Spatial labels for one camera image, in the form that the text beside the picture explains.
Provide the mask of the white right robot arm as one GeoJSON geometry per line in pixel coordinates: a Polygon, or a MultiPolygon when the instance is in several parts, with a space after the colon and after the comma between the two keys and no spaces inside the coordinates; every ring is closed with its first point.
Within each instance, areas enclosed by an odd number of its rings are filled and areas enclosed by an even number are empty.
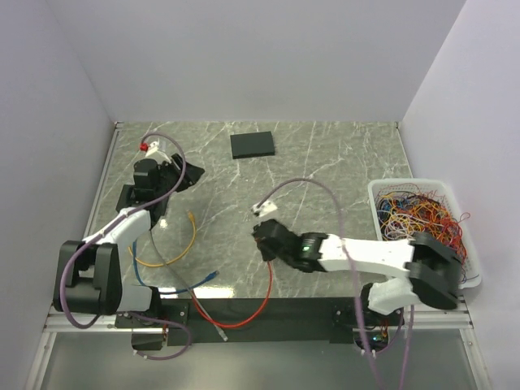
{"type": "Polygon", "coordinates": [[[424,304],[443,311],[458,307],[462,260],[427,232],[392,241],[341,238],[322,232],[298,236],[268,219],[253,227],[252,236],[267,262],[278,258],[306,273],[355,267],[387,277],[362,293],[357,314],[364,323],[375,324],[404,306],[424,304]]]}

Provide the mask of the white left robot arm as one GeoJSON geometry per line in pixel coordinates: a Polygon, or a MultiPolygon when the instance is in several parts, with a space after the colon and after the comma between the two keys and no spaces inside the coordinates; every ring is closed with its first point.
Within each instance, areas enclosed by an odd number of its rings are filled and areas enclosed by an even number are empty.
{"type": "Polygon", "coordinates": [[[101,316],[134,311],[143,325],[158,324],[163,316],[158,290],[125,282],[120,258],[166,214],[171,193],[195,185],[204,173],[179,154],[161,163],[152,158],[136,162],[133,183],[124,185],[119,195],[116,218],[91,236],[62,244],[54,308],[63,311],[62,301],[66,301],[74,313],[101,316]]]}

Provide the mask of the black TP-Link network switch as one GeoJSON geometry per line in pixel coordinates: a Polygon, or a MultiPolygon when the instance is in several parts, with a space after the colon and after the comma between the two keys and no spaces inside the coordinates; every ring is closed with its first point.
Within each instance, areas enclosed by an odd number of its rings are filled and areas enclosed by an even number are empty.
{"type": "Polygon", "coordinates": [[[115,210],[120,212],[128,207],[137,207],[139,202],[136,200],[135,187],[133,184],[124,184],[119,194],[115,210]]]}

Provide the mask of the black Mercury network switch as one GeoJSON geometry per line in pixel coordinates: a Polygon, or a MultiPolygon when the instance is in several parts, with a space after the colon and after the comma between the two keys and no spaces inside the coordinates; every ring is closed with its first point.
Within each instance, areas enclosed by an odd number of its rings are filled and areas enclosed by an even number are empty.
{"type": "Polygon", "coordinates": [[[230,136],[233,159],[259,158],[275,155],[272,132],[251,132],[230,136]]]}

